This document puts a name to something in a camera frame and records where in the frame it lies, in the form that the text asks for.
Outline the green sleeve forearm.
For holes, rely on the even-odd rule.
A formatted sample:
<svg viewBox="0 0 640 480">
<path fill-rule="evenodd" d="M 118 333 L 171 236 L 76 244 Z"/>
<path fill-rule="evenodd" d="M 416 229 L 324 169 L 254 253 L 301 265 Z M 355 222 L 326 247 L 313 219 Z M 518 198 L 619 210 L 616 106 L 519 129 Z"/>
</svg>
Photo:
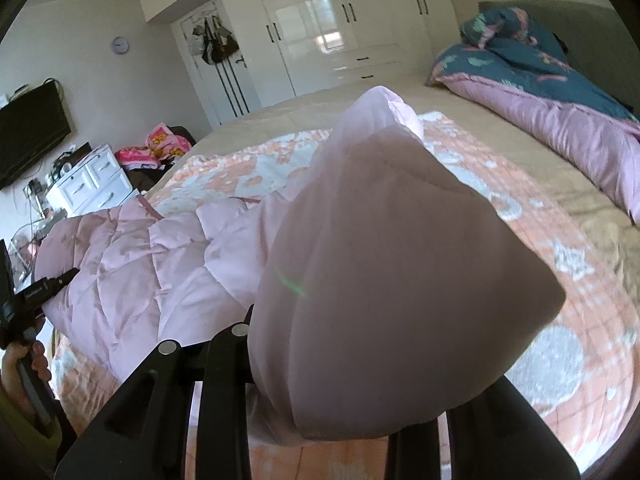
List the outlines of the green sleeve forearm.
<svg viewBox="0 0 640 480">
<path fill-rule="evenodd" d="M 43 425 L 23 388 L 18 390 L 14 396 L 1 386 L 1 428 L 8 432 L 9 444 L 21 460 L 52 478 L 76 442 L 77 432 L 65 417 L 54 416 Z"/>
</svg>

